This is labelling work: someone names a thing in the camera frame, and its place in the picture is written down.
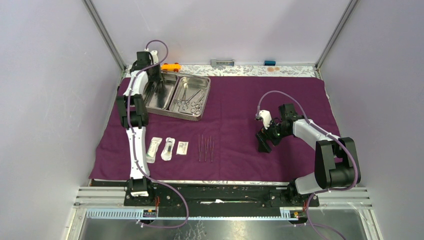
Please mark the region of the purple cloth wrap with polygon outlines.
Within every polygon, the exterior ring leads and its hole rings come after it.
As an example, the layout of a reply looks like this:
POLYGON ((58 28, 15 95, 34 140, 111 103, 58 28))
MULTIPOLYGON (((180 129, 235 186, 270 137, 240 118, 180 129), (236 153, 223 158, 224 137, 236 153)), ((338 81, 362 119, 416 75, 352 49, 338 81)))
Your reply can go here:
POLYGON ((213 76, 204 114, 189 121, 149 115, 146 142, 153 137, 188 142, 187 155, 160 156, 148 166, 157 180, 288 182, 314 171, 315 152, 304 141, 289 136, 270 153, 258 152, 256 133, 262 123, 255 119, 257 106, 279 116, 279 106, 299 102, 296 112, 305 113, 320 127, 338 135, 339 129, 325 91, 315 77, 213 76), (198 135, 203 136, 199 161, 198 135), (213 162, 210 143, 214 137, 213 162), (209 140, 205 162, 206 138, 209 140))

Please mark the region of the steel tweezers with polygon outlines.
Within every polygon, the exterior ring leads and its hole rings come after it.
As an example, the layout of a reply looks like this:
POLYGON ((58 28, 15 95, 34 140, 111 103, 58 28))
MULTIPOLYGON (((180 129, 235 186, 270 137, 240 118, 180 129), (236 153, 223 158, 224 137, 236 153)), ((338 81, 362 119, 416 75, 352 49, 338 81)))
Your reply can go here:
POLYGON ((202 160, 202 147, 203 147, 203 136, 201 134, 198 135, 198 160, 199 162, 202 160))
POLYGON ((215 146, 215 137, 213 136, 210 140, 210 162, 214 161, 214 146, 215 146))

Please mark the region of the perforated steel instrument tray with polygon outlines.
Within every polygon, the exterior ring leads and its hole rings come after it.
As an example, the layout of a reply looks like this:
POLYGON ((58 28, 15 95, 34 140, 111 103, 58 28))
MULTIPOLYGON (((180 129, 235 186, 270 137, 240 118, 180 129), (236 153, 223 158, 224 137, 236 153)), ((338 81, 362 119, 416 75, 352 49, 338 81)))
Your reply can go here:
POLYGON ((149 113, 188 121, 201 120, 211 90, 211 79, 197 75, 177 75, 177 72, 162 73, 162 80, 149 83, 144 90, 143 99, 149 113), (187 95, 191 96, 197 90, 201 92, 189 103, 188 109, 179 111, 177 100, 183 96, 184 88, 188 88, 187 95), (191 115, 191 103, 196 102, 205 94, 200 115, 191 115))

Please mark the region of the steel scalpel handle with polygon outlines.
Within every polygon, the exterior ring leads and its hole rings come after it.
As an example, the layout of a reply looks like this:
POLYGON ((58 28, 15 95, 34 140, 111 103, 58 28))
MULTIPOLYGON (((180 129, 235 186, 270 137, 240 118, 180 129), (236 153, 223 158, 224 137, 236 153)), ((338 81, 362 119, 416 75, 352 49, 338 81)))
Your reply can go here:
POLYGON ((207 161, 208 158, 208 151, 209 151, 209 143, 210 143, 210 138, 206 137, 205 138, 205 146, 204 146, 204 161, 207 161))

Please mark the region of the small white sterile packet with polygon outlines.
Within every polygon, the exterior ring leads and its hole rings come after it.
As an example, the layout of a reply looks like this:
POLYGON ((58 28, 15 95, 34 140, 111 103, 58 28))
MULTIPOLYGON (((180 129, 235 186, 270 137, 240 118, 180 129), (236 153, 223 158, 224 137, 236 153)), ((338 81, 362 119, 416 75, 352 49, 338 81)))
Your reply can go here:
POLYGON ((189 143, 186 141, 179 141, 177 145, 177 155, 187 155, 189 143))

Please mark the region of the long white sterile packet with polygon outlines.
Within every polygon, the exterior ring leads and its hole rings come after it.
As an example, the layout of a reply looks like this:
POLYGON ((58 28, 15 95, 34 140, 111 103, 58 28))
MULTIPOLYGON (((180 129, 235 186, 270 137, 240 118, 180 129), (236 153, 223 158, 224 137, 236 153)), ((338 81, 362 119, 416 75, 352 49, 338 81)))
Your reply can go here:
POLYGON ((158 152, 159 146, 162 143, 161 137, 153 137, 150 141, 150 145, 146 151, 146 162, 148 164, 153 164, 156 161, 156 154, 158 152))

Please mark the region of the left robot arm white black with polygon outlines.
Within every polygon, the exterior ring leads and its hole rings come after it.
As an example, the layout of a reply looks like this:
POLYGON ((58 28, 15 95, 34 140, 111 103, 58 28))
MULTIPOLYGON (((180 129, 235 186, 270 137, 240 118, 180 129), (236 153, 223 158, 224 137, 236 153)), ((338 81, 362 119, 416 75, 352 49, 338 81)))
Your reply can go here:
POLYGON ((130 175, 126 191, 128 198, 136 198, 148 206, 155 200, 146 155, 146 131, 149 113, 143 98, 146 86, 159 78, 158 52, 145 49, 136 53, 125 92, 116 97, 120 122, 129 142, 130 175))

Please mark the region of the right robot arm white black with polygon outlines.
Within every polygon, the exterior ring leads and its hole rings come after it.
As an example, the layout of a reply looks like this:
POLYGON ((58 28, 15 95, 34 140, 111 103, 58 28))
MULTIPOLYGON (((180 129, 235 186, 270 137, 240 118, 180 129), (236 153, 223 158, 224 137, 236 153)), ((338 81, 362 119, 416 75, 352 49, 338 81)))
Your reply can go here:
POLYGON ((288 186, 287 201, 301 205, 307 194, 355 186, 361 180, 356 145, 350 137, 339 137, 296 112, 293 104, 279 106, 280 117, 258 109, 256 120, 262 127, 256 134, 258 151, 270 153, 285 137, 293 136, 314 150, 314 171, 294 179, 288 186))

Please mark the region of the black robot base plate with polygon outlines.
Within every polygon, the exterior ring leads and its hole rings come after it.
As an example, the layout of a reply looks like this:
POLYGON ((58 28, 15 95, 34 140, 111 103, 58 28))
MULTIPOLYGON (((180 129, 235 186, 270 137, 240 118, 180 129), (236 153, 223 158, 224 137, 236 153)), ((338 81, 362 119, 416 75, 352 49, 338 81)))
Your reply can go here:
POLYGON ((288 186, 167 183, 151 181, 152 197, 128 198, 125 207, 151 207, 162 218, 290 218, 319 207, 318 197, 294 195, 288 186))

